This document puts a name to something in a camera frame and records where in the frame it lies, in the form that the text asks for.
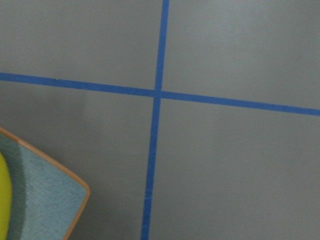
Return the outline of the grey square plate orange rim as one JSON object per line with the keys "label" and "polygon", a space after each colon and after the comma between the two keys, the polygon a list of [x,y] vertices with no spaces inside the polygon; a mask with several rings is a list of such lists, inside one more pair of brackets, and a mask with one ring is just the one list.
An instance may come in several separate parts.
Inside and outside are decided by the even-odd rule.
{"label": "grey square plate orange rim", "polygon": [[12,183],[6,238],[69,239],[88,202],[89,186],[52,157],[3,128],[0,152]]}

